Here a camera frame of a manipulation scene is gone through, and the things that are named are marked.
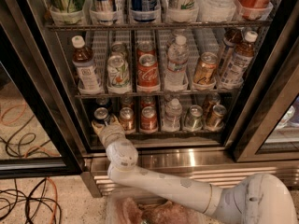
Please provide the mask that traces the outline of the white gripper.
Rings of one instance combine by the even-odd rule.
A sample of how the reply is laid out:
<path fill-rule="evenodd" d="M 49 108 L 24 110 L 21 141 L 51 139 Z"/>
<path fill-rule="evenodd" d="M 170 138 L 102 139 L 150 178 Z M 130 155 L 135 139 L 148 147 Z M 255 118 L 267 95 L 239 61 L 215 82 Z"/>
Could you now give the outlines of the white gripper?
<path fill-rule="evenodd" d="M 104 147 L 108 147 L 108 145 L 115 140 L 125 137 L 124 129 L 119 125 L 119 120 L 114 114 L 110 117 L 110 124 L 111 125 L 105 126 L 95 120 L 92 121 L 93 131 L 98 134 Z"/>

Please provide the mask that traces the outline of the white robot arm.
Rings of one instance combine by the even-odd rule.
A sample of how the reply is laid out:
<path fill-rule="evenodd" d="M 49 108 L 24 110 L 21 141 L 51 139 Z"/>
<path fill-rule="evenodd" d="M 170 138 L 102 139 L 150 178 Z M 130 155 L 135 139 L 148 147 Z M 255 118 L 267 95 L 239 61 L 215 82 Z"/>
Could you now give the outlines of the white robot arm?
<path fill-rule="evenodd" d="M 298 224 L 292 196 L 274 175 L 250 175 L 236 186 L 222 189 L 153 172 L 137 165 L 137 150 L 117 119 L 94 120 L 92 127 L 110 160 L 107 175 L 117 184 L 146 190 L 224 224 Z"/>

